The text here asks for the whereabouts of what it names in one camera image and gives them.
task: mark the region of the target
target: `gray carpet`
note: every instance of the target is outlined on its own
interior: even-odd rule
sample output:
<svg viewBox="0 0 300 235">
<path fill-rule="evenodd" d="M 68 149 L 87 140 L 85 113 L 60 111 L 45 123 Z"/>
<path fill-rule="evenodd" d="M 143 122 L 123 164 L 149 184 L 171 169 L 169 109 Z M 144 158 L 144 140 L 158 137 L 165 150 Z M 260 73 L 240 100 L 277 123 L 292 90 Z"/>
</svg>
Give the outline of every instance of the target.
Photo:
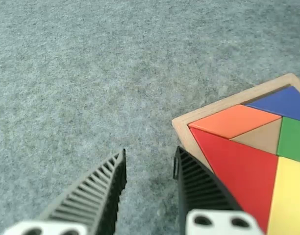
<svg viewBox="0 0 300 235">
<path fill-rule="evenodd" d="M 116 234 L 177 234 L 171 120 L 288 72 L 300 0 L 0 0 L 0 233 L 125 147 Z"/>
</svg>

